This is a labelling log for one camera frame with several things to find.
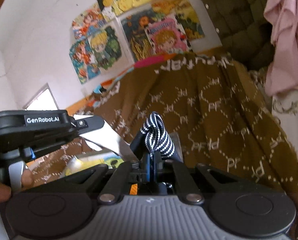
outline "cartoon poster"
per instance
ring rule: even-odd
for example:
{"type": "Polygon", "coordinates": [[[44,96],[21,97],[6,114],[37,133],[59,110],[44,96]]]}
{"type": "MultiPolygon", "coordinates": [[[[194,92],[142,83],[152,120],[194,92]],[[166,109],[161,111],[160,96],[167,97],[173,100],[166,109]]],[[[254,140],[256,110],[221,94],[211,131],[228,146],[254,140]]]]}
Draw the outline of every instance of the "cartoon poster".
{"type": "Polygon", "coordinates": [[[159,22],[149,24],[145,32],[156,54],[190,51],[190,43],[187,41],[184,29],[173,14],[159,22]]]}
{"type": "Polygon", "coordinates": [[[107,22],[109,22],[110,20],[116,17],[116,14],[114,13],[114,10],[113,10],[113,5],[115,3],[115,0],[97,0],[97,1],[98,1],[99,8],[107,22]]]}
{"type": "Polygon", "coordinates": [[[132,8],[132,0],[97,0],[107,22],[132,8]]]}
{"type": "Polygon", "coordinates": [[[104,16],[97,4],[81,13],[72,22],[75,39],[82,40],[106,24],[104,16]]]}
{"type": "Polygon", "coordinates": [[[151,6],[158,17],[175,13],[177,22],[184,28],[189,41],[204,38],[199,18],[189,0],[159,0],[151,6]]]}
{"type": "Polygon", "coordinates": [[[150,23],[155,23],[156,21],[158,19],[151,8],[133,14],[121,21],[135,62],[154,54],[154,50],[145,33],[145,28],[150,23]]]}
{"type": "Polygon", "coordinates": [[[100,74],[87,39],[76,42],[71,47],[69,55],[81,84],[100,74]]]}
{"type": "Polygon", "coordinates": [[[122,56],[118,37],[111,26],[94,33],[88,40],[101,73],[107,72],[122,56]]]}

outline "gray gripper housing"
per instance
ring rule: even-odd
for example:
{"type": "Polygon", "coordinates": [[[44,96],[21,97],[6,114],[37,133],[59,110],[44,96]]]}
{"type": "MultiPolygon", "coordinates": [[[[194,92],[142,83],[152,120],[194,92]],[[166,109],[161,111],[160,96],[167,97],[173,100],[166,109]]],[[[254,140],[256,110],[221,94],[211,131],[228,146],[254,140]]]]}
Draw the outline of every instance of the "gray gripper housing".
{"type": "MultiPolygon", "coordinates": [[[[125,196],[102,206],[83,229],[59,240],[241,240],[215,225],[200,206],[177,196],[125,196]]],[[[289,240],[278,235],[270,240],[289,240]]],[[[16,236],[15,240],[28,240],[16,236]]]]}

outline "olive green jacket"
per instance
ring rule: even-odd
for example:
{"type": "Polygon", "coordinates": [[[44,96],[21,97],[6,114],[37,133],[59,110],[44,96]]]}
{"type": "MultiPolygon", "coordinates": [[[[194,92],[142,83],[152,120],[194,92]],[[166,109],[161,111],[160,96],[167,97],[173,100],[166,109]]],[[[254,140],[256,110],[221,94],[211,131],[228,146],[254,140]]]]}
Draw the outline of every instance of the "olive green jacket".
{"type": "Polygon", "coordinates": [[[231,56],[258,70],[273,61],[272,26],[264,16],[267,0],[202,0],[222,45],[231,56]]]}

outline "metal bolt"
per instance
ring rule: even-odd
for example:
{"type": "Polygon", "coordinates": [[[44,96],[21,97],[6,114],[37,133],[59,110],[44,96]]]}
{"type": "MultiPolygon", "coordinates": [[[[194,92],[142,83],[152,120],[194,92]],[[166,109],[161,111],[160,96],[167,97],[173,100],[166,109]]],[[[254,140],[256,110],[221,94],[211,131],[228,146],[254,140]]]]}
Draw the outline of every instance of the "metal bolt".
{"type": "Polygon", "coordinates": [[[193,202],[193,203],[197,203],[199,201],[202,200],[202,196],[199,195],[199,194],[188,194],[186,196],[186,199],[189,201],[189,202],[193,202]]]}
{"type": "Polygon", "coordinates": [[[110,203],[114,201],[114,195],[112,194],[102,194],[99,198],[102,202],[110,203]]]}

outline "striped cloth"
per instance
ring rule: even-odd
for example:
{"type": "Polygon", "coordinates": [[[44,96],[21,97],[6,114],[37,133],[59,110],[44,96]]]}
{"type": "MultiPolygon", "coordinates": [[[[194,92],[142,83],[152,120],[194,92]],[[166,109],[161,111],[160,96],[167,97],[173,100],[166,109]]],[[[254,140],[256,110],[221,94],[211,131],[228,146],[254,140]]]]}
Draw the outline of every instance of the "striped cloth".
{"type": "Polygon", "coordinates": [[[145,145],[153,158],[153,153],[159,151],[163,160],[172,159],[181,161],[174,144],[164,128],[161,116],[152,112],[140,132],[145,136],[145,145]]]}

